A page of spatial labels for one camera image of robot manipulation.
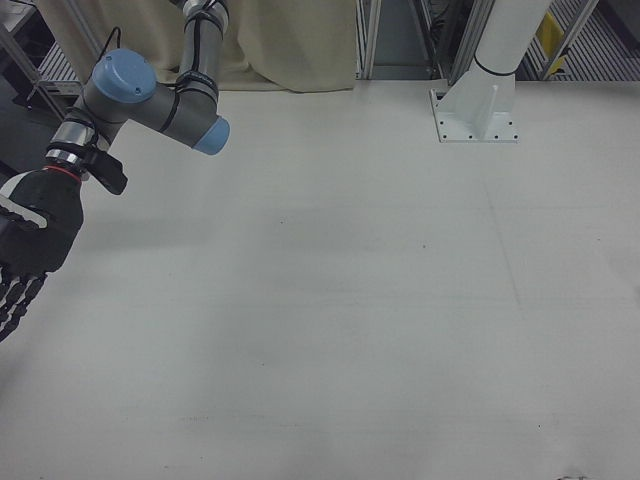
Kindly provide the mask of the black dexterous robot hand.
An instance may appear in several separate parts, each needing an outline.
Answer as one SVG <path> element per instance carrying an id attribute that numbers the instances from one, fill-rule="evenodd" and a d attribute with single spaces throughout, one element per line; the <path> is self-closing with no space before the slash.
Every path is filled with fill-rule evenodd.
<path id="1" fill-rule="evenodd" d="M 1 338 L 18 327 L 47 275 L 64 263 L 83 223 L 81 181 L 53 167 L 1 188 Z"/>

